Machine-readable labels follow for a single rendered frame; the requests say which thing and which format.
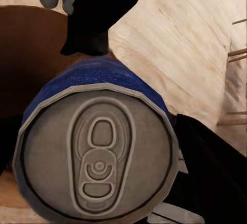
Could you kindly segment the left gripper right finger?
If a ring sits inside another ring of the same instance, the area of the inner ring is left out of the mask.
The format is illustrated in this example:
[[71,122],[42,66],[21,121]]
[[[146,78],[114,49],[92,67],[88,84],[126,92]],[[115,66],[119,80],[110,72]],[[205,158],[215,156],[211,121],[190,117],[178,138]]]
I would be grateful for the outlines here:
[[247,157],[197,119],[176,117],[174,130],[205,224],[247,224]]

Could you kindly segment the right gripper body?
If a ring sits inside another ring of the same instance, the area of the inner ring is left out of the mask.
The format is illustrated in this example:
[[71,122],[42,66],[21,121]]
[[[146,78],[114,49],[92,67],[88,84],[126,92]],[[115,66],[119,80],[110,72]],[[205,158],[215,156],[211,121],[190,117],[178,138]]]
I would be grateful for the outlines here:
[[72,15],[68,15],[67,47],[75,53],[107,55],[108,30],[137,3],[125,4],[119,0],[75,0],[74,11]]

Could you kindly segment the can of soda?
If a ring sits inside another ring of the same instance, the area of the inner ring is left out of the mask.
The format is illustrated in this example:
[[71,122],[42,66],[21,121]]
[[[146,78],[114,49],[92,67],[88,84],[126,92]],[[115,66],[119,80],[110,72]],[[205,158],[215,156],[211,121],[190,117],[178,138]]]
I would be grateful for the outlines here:
[[169,195],[179,141],[162,96],[119,59],[82,59],[26,108],[12,168],[53,224],[134,224]]

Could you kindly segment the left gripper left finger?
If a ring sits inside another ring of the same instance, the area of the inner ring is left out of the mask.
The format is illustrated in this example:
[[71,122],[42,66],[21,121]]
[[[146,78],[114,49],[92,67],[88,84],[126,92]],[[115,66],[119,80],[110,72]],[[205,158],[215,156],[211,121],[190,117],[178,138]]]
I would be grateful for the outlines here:
[[22,114],[0,119],[0,175],[14,154],[22,122]]

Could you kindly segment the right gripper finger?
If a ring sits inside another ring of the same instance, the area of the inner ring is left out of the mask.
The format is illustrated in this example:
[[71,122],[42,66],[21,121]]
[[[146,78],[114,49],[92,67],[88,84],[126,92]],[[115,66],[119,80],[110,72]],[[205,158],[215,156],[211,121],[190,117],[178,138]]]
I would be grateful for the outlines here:
[[65,44],[64,44],[63,48],[61,49],[60,53],[64,56],[70,56],[72,54],[75,54],[75,52],[73,50],[70,50],[69,47],[67,47],[67,40],[65,40]]

